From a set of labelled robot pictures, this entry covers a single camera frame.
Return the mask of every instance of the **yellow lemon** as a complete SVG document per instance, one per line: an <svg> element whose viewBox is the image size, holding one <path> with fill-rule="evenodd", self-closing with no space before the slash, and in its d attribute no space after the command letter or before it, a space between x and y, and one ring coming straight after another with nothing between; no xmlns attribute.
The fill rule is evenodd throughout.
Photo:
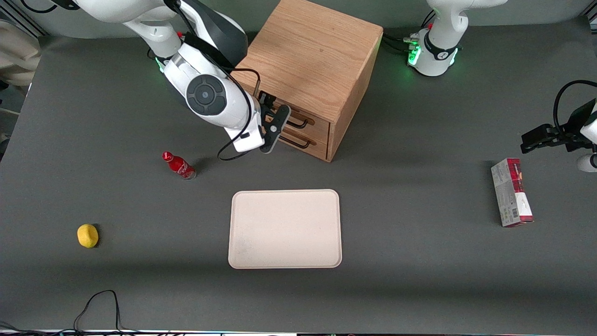
<svg viewBox="0 0 597 336"><path fill-rule="evenodd" d="M83 224L80 226L76 231L76 236L79 239L79 244L88 249L95 246L99 239L96 227L91 224Z"/></svg>

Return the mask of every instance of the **wooden drawer cabinet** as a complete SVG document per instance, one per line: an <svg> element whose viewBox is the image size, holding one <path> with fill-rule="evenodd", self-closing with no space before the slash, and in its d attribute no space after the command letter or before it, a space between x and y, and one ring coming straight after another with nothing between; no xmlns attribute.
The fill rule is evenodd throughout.
<svg viewBox="0 0 597 336"><path fill-rule="evenodd" d="M259 71L260 90L278 98L274 107L293 110L281 141L331 162L369 86L382 34L307 0L281 0L238 68ZM233 76L253 91L254 74Z"/></svg>

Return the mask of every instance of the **red bottle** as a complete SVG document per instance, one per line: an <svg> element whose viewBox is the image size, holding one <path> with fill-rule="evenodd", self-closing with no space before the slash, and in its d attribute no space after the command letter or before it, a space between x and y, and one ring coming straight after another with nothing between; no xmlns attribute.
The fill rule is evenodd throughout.
<svg viewBox="0 0 597 336"><path fill-rule="evenodd" d="M170 169L176 174L182 176L183 179L189 181L197 176L195 169L188 164L183 158L172 155L170 152L164 152L162 158L168 163Z"/></svg>

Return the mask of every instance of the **metal handle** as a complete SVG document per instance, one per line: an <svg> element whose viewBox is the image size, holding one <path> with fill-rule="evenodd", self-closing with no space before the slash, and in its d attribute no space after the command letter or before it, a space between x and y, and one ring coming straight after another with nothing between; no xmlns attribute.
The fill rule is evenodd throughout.
<svg viewBox="0 0 597 336"><path fill-rule="evenodd" d="M286 141L286 142L290 143L291 145L294 145L294 146L296 146L296 147L299 147L300 149L306 149L306 148L307 148L307 147L309 147L309 145L311 144L311 140L307 140L307 143L306 143L306 144L304 144L304 145L301 145L300 143L298 143L298 142L294 142L294 141L290 140L289 138L285 138L285 137L283 137L283 136L281 136L281 135L280 135L280 139L282 139L282 140L284 140L284 141Z"/></svg>
<svg viewBox="0 0 597 336"><path fill-rule="evenodd" d="M300 124L300 125L299 124L295 124L292 121L288 120L286 122L286 125L290 125L290 126L294 127L295 129L300 129L301 130L301 129L305 128L305 126L307 126L308 123L309 123L309 121L307 119L305 119L303 121L303 123Z"/></svg>

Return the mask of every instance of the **cardboard box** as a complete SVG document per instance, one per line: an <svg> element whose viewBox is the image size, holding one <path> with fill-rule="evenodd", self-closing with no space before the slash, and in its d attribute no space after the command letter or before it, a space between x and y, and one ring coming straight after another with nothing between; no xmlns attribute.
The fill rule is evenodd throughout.
<svg viewBox="0 0 597 336"><path fill-rule="evenodd" d="M500 207L501 226L517 227L533 222L533 213L522 186L521 161L507 158L491 168Z"/></svg>

